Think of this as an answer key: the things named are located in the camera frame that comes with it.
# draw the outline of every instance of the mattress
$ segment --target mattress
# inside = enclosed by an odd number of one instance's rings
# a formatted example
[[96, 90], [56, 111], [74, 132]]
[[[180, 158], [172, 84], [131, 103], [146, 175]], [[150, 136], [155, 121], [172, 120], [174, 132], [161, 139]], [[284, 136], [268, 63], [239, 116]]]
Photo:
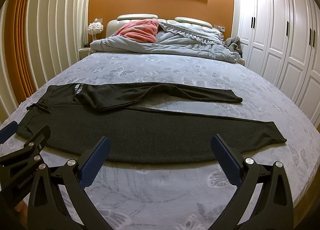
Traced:
[[[37, 102], [49, 85], [132, 82], [232, 89], [243, 98], [241, 104], [195, 102], [159, 94], [145, 99], [139, 106], [274, 121], [288, 141], [244, 153], [243, 156], [267, 165], [281, 161], [287, 172], [294, 205], [308, 189], [319, 166], [320, 134], [291, 100], [240, 64], [177, 55], [94, 53], [42, 86], [20, 104], [2, 127], [13, 120], [20, 122], [27, 112], [26, 107]], [[24, 139], [12, 136], [0, 146], [0, 155], [22, 148], [23, 143]], [[60, 166], [68, 159], [76, 158], [49, 148], [41, 154], [49, 166]], [[249, 218], [260, 188], [258, 185], [242, 222]], [[65, 188], [61, 187], [61, 190], [71, 216], [80, 222]], [[92, 186], [85, 189], [114, 229], [137, 230], [208, 229], [235, 190], [216, 161], [182, 165], [106, 162]]]

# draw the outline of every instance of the wardrobe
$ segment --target wardrobe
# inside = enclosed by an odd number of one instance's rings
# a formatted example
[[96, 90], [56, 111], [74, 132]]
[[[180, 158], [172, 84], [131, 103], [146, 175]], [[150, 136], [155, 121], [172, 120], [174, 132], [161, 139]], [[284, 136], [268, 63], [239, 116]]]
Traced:
[[320, 10], [314, 0], [241, 0], [238, 36], [248, 69], [320, 123]]

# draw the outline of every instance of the orange curtain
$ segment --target orange curtain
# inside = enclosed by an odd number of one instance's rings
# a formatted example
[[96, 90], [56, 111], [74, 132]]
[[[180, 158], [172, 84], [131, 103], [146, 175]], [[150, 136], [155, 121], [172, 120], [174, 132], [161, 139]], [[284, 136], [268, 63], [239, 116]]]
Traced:
[[25, 46], [28, 0], [9, 0], [4, 24], [4, 47], [8, 74], [18, 103], [36, 90], [30, 76]]

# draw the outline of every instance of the light blue comforter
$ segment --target light blue comforter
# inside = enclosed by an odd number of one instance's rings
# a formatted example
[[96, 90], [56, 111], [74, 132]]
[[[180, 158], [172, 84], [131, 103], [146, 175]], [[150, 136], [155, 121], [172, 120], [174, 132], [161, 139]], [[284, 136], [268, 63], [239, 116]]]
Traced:
[[156, 35], [156, 43], [138, 43], [122, 36], [110, 36], [93, 41], [92, 52], [136, 52], [172, 54], [221, 60], [239, 61], [239, 53], [231, 52], [221, 39], [221, 32], [206, 27], [160, 22], [163, 31]]

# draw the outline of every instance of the leather headboard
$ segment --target leather headboard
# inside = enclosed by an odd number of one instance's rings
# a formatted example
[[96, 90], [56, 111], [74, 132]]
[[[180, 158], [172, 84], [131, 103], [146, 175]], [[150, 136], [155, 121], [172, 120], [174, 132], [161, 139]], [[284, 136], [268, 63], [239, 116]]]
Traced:
[[195, 27], [207, 27], [212, 28], [212, 25], [208, 22], [187, 18], [187, 17], [176, 17], [175, 20], [165, 20], [165, 19], [159, 19], [157, 15], [155, 14], [124, 14], [120, 15], [117, 20], [112, 20], [108, 23], [106, 28], [106, 38], [111, 36], [113, 33], [115, 33], [117, 30], [119, 30], [123, 25], [137, 20], [143, 20], [143, 19], [157, 19], [161, 22], [167, 22], [171, 24], [175, 23], [183, 23], [188, 26], [195, 26]]

